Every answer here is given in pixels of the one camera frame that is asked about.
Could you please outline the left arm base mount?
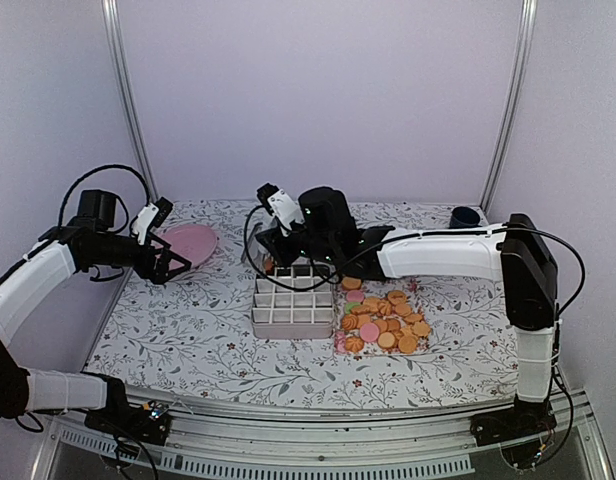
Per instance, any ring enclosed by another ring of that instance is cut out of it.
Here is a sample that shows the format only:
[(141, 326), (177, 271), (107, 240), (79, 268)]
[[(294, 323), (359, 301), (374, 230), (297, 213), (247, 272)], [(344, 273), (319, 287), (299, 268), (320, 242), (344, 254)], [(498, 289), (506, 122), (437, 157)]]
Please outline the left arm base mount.
[(125, 397), (109, 397), (103, 408), (87, 411), (84, 424), (92, 430), (164, 446), (172, 417), (151, 407), (132, 406)]

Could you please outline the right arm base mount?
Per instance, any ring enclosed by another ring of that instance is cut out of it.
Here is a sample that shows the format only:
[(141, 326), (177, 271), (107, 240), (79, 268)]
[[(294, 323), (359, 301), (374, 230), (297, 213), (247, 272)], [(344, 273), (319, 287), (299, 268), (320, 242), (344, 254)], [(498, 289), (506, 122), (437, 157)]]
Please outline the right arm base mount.
[(509, 408), (474, 415), (470, 432), (479, 447), (521, 440), (502, 450), (504, 461), (517, 470), (537, 466), (553, 440), (557, 421), (549, 400), (532, 403), (514, 398)]

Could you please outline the metal divided cookie tin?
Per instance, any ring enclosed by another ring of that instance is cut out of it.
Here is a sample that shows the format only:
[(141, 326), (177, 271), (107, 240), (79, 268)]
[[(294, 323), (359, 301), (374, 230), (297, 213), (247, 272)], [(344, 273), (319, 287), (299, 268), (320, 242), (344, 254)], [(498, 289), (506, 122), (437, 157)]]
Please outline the metal divided cookie tin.
[(334, 287), (324, 283), (327, 265), (294, 264), (270, 274), (278, 284), (258, 276), (251, 309), (254, 335), (264, 340), (325, 340), (334, 330)]

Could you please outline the metal tongs white handle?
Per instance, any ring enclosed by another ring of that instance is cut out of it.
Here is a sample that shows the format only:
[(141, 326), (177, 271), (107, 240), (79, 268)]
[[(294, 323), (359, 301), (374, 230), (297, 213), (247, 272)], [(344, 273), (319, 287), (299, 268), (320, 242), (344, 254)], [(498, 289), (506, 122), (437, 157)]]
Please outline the metal tongs white handle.
[(247, 267), (255, 264), (260, 271), (263, 271), (262, 260), (265, 253), (268, 252), (258, 243), (255, 236), (248, 236), (241, 254), (241, 262)]

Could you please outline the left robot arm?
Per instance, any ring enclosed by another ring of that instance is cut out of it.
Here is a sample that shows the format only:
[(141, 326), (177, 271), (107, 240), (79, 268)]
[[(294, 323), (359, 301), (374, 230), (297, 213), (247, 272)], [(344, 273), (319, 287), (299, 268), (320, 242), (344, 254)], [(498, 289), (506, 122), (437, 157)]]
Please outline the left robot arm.
[(136, 217), (127, 217), (129, 234), (115, 228), (122, 206), (112, 192), (85, 190), (76, 215), (39, 238), (33, 248), (0, 277), (0, 417), (16, 419), (35, 411), (96, 410), (116, 434), (136, 426), (136, 412), (127, 405), (116, 378), (26, 369), (8, 351), (15, 333), (57, 287), (73, 275), (101, 266), (132, 269), (155, 285), (163, 285), (192, 266), (155, 234), (173, 209), (160, 198), (147, 203)]

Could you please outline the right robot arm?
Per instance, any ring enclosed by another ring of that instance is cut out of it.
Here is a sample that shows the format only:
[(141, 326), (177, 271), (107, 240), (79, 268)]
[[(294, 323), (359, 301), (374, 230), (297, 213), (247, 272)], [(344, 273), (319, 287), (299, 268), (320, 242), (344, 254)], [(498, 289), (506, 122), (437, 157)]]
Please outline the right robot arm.
[(506, 317), (517, 336), (516, 400), (505, 427), (525, 436), (544, 417), (551, 386), (553, 338), (558, 319), (556, 261), (525, 214), (508, 222), (467, 229), (360, 228), (345, 195), (331, 187), (310, 189), (293, 200), (279, 187), (257, 191), (273, 227), (257, 241), (281, 266), (300, 257), (361, 280), (463, 276), (502, 283)]

